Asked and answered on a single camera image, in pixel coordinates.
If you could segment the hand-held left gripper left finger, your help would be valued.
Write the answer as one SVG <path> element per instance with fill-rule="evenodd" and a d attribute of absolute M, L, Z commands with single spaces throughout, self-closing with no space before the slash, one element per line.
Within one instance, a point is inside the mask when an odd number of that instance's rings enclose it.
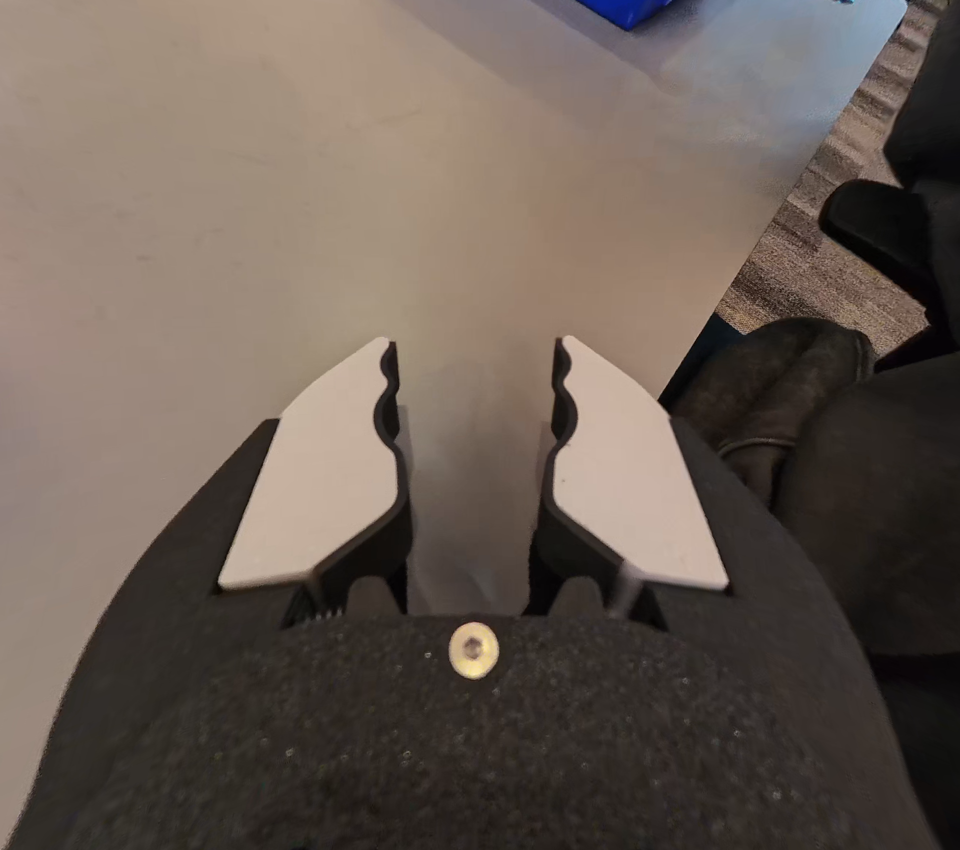
<path fill-rule="evenodd" d="M 375 338 L 282 412 L 218 577 L 225 592 L 300 584 L 346 607 L 381 578 L 406 611 L 414 532 L 395 342 Z"/>

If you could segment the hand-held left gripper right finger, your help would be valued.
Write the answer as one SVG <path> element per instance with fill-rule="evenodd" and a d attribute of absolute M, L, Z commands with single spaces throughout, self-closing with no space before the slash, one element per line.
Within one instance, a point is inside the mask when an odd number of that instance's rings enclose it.
<path fill-rule="evenodd" d="M 590 580 L 613 619 L 655 619 L 651 585 L 724 594 L 730 578 L 669 414 L 575 337 L 555 342 L 530 611 Z"/>

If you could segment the grey desk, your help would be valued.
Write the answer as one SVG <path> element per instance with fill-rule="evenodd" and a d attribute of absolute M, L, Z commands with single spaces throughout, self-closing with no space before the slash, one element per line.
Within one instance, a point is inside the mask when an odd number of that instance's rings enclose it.
<path fill-rule="evenodd" d="M 10 777 L 154 536 L 375 337 L 414 604 L 520 609 L 553 340 L 663 388 L 906 9 L 1 4 Z"/>

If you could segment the person's dark trousers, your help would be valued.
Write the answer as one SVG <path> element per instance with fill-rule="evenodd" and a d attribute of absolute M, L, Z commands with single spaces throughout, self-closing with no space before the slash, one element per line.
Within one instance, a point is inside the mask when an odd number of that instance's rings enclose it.
<path fill-rule="evenodd" d="M 958 848 L 958 353 L 883 371 L 814 412 L 774 512 L 866 652 L 939 844 Z"/>

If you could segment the black office chair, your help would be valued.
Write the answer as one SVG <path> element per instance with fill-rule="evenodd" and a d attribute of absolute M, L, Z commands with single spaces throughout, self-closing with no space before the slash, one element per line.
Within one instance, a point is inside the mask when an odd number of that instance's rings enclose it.
<path fill-rule="evenodd" d="M 924 307 L 932 326 L 945 327 L 934 274 L 930 212 L 908 190 L 866 179 L 841 184 L 819 215 L 822 233 L 891 280 Z"/>

